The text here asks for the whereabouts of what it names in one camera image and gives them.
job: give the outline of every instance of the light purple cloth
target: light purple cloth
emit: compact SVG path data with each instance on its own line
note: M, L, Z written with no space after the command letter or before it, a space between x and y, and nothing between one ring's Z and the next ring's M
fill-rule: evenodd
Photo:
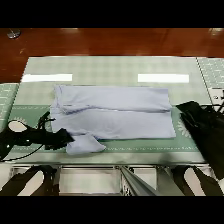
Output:
M51 122L52 130L65 128L74 139L78 141L80 136L82 140L83 150L81 143L77 148L76 141L67 145L69 154L103 150L97 140L93 144L90 136L95 139L176 136L167 89L59 85L55 86L55 95L50 108L51 117L56 119Z

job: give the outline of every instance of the table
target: table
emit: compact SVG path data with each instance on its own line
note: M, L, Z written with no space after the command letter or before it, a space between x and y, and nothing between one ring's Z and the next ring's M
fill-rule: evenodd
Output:
M189 83L139 83L138 74L188 74ZM20 83L9 119L20 119L35 126L38 118L49 110L55 84L101 86L167 87L174 106L172 117L177 133L167 140L105 141L107 149L101 153L69 156L64 149L40 150L18 163L60 164L167 164L202 163L204 159L179 119L175 105L190 100L211 104L202 73L195 57L148 56L63 56L31 57L24 75L73 74L71 82ZM35 149L15 147L7 158L24 155Z

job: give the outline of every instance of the black cable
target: black cable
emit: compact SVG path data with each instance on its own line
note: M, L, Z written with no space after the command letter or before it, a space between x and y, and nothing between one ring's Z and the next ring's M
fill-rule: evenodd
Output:
M13 161L13 160L18 160L18 159L23 159L26 158L27 156L32 155L33 153L35 153L36 151L38 151L43 145L39 146L37 149L35 149L33 152L25 155L25 156L21 156L21 157L17 157L17 158L13 158L13 159L3 159L0 162L9 162L9 161Z

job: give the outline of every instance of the brown wooden surface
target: brown wooden surface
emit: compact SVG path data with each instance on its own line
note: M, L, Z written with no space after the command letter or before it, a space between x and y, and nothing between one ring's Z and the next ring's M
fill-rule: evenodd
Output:
M69 55L201 56L224 58L223 28L0 29L0 82L19 82L28 57Z

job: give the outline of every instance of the glass surface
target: glass surface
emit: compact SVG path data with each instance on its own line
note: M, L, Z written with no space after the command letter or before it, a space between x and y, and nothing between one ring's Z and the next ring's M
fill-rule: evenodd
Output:
M139 74L147 75L142 80L139 79ZM57 84L165 87L168 88L170 103L174 107L191 100L200 104L211 103L195 57L31 57L27 62L9 120L19 120L35 127L38 119L49 110L54 100L53 87ZM108 140L105 141L106 150L101 153L69 156L64 149L50 152L42 149L15 162L61 164L203 162L187 130L178 120L178 114L175 116L173 118L174 128L176 133L178 132L175 141L163 139ZM186 138L187 143L181 145L181 141L185 142L182 138ZM15 146L6 159L23 156L37 147L38 145Z

